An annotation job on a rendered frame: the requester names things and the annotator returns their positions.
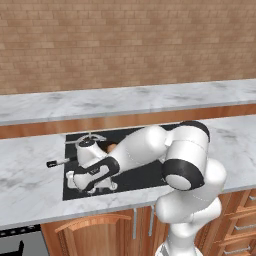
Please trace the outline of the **wooden arched cupboard door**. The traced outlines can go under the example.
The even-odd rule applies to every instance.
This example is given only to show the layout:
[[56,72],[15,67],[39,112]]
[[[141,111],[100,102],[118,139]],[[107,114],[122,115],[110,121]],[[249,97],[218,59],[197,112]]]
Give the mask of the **wooden arched cupboard door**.
[[130,256],[132,217],[115,212],[41,224],[50,256]]

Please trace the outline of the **black and grey appliance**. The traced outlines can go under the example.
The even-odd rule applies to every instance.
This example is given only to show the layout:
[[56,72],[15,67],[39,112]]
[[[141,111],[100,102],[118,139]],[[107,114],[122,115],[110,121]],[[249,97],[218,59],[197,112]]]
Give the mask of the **black and grey appliance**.
[[40,225],[0,230],[0,256],[50,256]]

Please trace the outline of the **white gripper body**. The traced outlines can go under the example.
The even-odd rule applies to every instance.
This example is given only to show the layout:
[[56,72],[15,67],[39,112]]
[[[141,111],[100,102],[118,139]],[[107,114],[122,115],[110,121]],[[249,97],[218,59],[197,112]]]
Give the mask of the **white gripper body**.
[[[73,181],[74,172],[68,171],[66,174],[67,179],[67,187],[70,189],[77,189],[77,186],[75,185]],[[118,188],[118,184],[115,183],[110,177],[106,178],[103,181],[100,181],[99,183],[96,183],[94,187],[88,191],[89,195],[94,194],[96,191],[101,192],[104,188],[108,188],[111,191],[115,191]]]

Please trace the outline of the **black hob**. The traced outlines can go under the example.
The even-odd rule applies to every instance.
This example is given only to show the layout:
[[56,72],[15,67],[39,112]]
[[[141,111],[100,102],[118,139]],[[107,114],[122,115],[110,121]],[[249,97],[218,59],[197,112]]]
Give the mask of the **black hob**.
[[[118,144],[127,135],[137,130],[139,130],[139,127],[120,130],[94,131],[94,134],[99,134],[107,139],[107,141],[99,142],[100,148],[102,150],[106,150],[110,143]],[[115,191],[111,191],[109,188],[97,188],[93,194],[89,194],[85,191],[79,192],[77,189],[69,188],[67,178],[64,177],[63,200],[67,201],[85,197],[96,197],[107,194],[117,194],[145,188],[165,186],[166,182],[163,179],[161,170],[162,163],[159,160],[156,160],[148,165],[126,171],[114,177],[112,181],[118,185]]]

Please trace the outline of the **wooden drawer front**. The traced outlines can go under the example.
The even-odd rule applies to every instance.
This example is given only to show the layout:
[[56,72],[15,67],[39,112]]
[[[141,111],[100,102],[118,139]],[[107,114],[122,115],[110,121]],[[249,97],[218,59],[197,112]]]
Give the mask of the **wooden drawer front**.
[[245,190],[237,207],[238,212],[256,211],[256,200],[252,201],[249,196],[256,197],[256,188]]
[[251,224],[256,224],[256,212],[249,213],[241,213],[229,215],[227,218],[227,229],[225,231],[224,239],[232,239],[232,238],[242,238],[249,235],[256,234],[256,228],[246,229],[237,231],[234,229],[234,226],[247,226]]
[[[232,251],[241,248],[247,248],[248,246],[251,247],[250,252],[243,252],[238,254],[231,254],[225,255],[223,253],[224,250]],[[253,256],[254,254],[254,247],[256,246],[256,238],[249,237],[244,239],[237,239],[237,240],[229,240],[223,242],[221,244],[216,245],[211,252],[211,256]]]

